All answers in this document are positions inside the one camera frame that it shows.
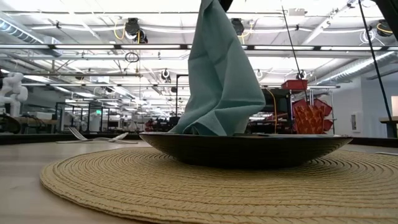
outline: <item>straw placemat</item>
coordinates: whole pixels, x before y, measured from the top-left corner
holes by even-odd
[[[156,223],[398,223],[397,165],[340,150],[300,167],[223,170],[135,147],[55,162],[40,178],[84,207]]]

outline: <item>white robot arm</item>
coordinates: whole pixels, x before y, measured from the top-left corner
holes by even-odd
[[[5,103],[10,103],[10,115],[12,117],[19,116],[21,102],[26,101],[27,99],[27,88],[22,86],[21,82],[23,78],[24,75],[21,73],[8,73],[8,76],[2,80],[2,88],[0,90],[0,108],[4,107]],[[6,97],[6,94],[10,91],[12,91],[12,95],[10,97]]]

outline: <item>woven placemat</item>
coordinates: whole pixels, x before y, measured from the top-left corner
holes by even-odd
[[[398,157],[336,151],[300,167],[223,170],[152,148],[46,166],[42,183],[84,207],[156,223],[398,223]]]

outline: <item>teal cloth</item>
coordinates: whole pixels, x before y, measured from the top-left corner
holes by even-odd
[[[171,133],[243,133],[265,99],[231,21],[218,0],[202,0],[188,60],[191,97]]]

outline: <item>black bowl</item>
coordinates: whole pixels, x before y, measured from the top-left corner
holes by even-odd
[[[327,155],[353,139],[312,134],[198,136],[140,133],[140,137],[181,162],[225,168],[298,166]]]

